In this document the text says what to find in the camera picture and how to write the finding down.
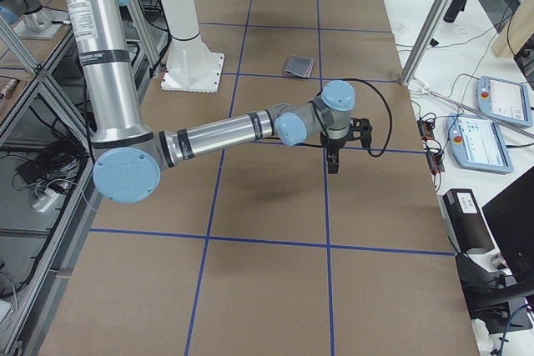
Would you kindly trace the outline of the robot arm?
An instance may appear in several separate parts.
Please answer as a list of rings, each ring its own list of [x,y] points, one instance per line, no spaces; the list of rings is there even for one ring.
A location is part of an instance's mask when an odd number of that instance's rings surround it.
[[[352,128],[355,90],[335,80],[300,107],[285,103],[171,133],[155,133],[139,109],[119,0],[65,0],[96,121],[93,181],[117,203],[157,188],[166,168],[242,143],[278,136],[293,146],[316,134],[342,147]]]

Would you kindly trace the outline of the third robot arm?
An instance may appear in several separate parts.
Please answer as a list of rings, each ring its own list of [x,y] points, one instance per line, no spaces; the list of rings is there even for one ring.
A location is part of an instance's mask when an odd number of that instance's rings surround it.
[[[1,17],[10,25],[24,16],[40,12],[43,5],[40,0],[1,0]]]

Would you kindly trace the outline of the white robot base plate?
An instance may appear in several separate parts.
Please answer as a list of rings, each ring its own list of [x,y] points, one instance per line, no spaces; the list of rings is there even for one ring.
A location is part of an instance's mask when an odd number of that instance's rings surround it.
[[[171,51],[161,88],[164,91],[216,93],[224,66],[224,54],[207,52],[194,56],[187,51]]]

